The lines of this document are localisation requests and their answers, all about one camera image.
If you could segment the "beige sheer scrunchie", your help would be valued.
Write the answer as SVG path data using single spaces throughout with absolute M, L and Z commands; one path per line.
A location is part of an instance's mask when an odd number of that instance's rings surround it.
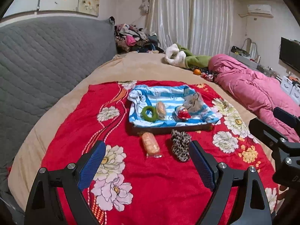
M 195 92 L 194 94 L 187 95 L 184 97 L 183 106 L 189 113 L 196 113 L 201 110 L 204 105 L 204 101 L 200 93 Z

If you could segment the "leopard print scrunchie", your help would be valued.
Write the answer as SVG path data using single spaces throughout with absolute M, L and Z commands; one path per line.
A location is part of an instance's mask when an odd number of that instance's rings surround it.
M 172 139 L 172 153 L 181 162 L 187 162 L 190 159 L 189 143 L 191 142 L 191 136 L 187 132 L 180 132 L 177 130 L 171 131 Z

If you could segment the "red Kinder egg toy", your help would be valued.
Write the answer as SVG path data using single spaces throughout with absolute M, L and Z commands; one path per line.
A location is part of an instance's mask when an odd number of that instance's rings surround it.
M 186 121 L 191 118 L 188 110 L 183 105 L 175 107 L 174 112 L 178 119 Z

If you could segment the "large bread package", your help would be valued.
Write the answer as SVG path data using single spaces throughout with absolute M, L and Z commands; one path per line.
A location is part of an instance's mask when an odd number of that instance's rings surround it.
M 164 120 L 167 113 L 166 113 L 166 107 L 165 104 L 161 101 L 156 103 L 156 113 L 158 115 L 158 119 Z

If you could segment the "small bread package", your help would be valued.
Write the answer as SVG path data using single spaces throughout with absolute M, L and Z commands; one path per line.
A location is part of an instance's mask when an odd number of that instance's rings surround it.
M 141 135 L 142 144 L 146 151 L 146 156 L 153 158 L 161 158 L 162 154 L 158 142 L 152 133 L 145 132 Z

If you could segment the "green fuzzy hair scrunchie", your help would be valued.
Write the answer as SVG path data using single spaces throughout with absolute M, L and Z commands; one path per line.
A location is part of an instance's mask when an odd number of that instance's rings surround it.
M 142 118 L 145 121 L 155 122 L 159 119 L 156 108 L 154 106 L 146 106 L 141 112 Z

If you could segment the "white drawer cabinet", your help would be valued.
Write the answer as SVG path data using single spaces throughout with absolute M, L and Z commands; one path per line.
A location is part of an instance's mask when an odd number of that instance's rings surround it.
M 280 83 L 281 89 L 288 94 L 293 101 L 299 105 L 300 104 L 300 89 L 299 83 L 289 79 L 288 77 L 284 76 Z

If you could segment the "pink quilted comforter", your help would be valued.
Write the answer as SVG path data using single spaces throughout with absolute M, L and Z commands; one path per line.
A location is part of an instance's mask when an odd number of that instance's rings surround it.
M 285 135 L 290 142 L 299 142 L 296 131 L 273 115 L 273 109 L 279 107 L 299 117 L 299 106 L 282 90 L 278 80 L 253 71 L 225 54 L 213 56 L 209 60 L 208 69 L 217 73 L 214 82 L 247 110 Z

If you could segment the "beige bed sheet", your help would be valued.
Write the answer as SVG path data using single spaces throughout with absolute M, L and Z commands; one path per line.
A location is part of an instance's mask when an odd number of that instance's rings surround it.
M 89 85 L 132 80 L 206 83 L 191 71 L 165 63 L 163 54 L 128 53 L 96 68 L 38 120 L 17 152 L 8 176 L 8 187 L 22 211 L 26 209 L 30 189 L 49 144 L 87 93 Z

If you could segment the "black television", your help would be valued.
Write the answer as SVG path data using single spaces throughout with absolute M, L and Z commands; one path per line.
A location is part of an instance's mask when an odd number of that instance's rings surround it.
M 300 45 L 298 41 L 281 38 L 279 59 L 299 72 Z

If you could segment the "cluttered side desk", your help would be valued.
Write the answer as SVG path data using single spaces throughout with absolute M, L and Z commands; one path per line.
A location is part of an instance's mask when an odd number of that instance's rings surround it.
M 276 78 L 281 81 L 282 77 L 270 67 L 265 67 L 260 63 L 261 56 L 258 54 L 257 44 L 250 38 L 246 38 L 241 48 L 232 46 L 229 56 L 243 63 L 250 69 L 259 71 L 264 75 Z

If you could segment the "colourful snack wrappers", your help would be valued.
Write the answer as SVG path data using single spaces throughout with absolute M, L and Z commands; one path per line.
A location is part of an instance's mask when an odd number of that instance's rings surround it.
M 209 71 L 208 68 L 202 68 L 200 69 L 200 71 L 201 71 L 200 76 L 209 82 L 214 82 L 216 77 L 218 76 L 218 73 Z

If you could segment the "orange fruit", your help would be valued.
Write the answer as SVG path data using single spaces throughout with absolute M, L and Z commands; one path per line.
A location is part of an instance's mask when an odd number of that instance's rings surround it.
M 201 75 L 201 70 L 200 70 L 200 69 L 195 69 L 195 70 L 193 71 L 193 74 L 194 74 L 194 75 L 200 76 L 200 75 Z

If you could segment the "red floral blanket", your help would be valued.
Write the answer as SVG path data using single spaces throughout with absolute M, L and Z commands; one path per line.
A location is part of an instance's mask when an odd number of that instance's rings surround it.
M 142 139 L 132 133 L 129 92 L 136 81 L 90 85 L 76 109 L 59 127 L 42 166 L 54 171 L 76 162 L 97 140 L 106 155 L 83 196 L 100 224 L 195 224 L 211 192 L 192 161 L 172 153 L 171 135 L 158 135 L 161 158 L 147 157 Z M 219 122 L 191 132 L 202 148 L 234 169 L 257 169 L 271 210 L 278 187 L 273 166 L 252 137 L 240 113 L 205 83 L 193 85 Z

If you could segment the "white air conditioner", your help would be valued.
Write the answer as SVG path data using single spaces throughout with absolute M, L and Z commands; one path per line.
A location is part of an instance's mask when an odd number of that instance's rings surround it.
M 273 18 L 272 7 L 267 4 L 250 4 L 247 5 L 247 13 L 239 14 L 239 17 L 244 18 L 247 16 L 254 17 L 265 17 L 265 18 Z

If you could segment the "blue striped cartoon tray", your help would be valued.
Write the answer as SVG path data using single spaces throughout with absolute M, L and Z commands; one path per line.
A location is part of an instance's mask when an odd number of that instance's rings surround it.
M 183 105 L 184 97 L 195 92 L 197 91 L 188 85 L 135 86 L 128 95 L 128 100 L 131 102 L 129 122 L 132 124 L 133 133 L 167 134 L 172 129 L 185 132 L 208 130 L 212 125 L 220 122 L 220 116 L 213 112 L 205 102 L 200 111 L 189 113 L 190 119 L 184 121 L 177 118 L 174 112 L 175 107 Z M 155 122 L 145 121 L 141 115 L 142 109 L 146 106 L 156 107 L 159 101 L 165 104 L 167 113 L 165 119 L 158 119 Z

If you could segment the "green and white garment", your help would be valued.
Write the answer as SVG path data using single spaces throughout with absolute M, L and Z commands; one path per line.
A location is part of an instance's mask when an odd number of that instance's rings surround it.
M 211 56 L 194 55 L 187 48 L 174 43 L 170 47 L 167 47 L 164 58 L 165 62 L 178 68 L 201 69 L 208 67 Z

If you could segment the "white striped curtain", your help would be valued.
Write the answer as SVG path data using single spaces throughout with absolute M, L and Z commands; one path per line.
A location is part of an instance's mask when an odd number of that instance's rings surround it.
M 146 31 L 162 49 L 178 43 L 195 55 L 229 52 L 234 0 L 146 0 L 146 6 Z

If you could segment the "grey quilted headboard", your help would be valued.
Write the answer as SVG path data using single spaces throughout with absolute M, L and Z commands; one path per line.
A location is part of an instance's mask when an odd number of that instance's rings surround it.
M 39 17 L 1 27 L 1 191 L 37 121 L 115 54 L 112 19 Z

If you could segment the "pile of clothes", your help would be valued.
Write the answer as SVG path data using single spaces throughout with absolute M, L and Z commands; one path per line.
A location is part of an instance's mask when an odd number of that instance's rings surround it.
M 160 42 L 156 34 L 150 35 L 142 27 L 135 24 L 118 24 L 114 17 L 109 18 L 114 24 L 114 39 L 118 54 L 129 52 L 164 53 L 159 47 Z

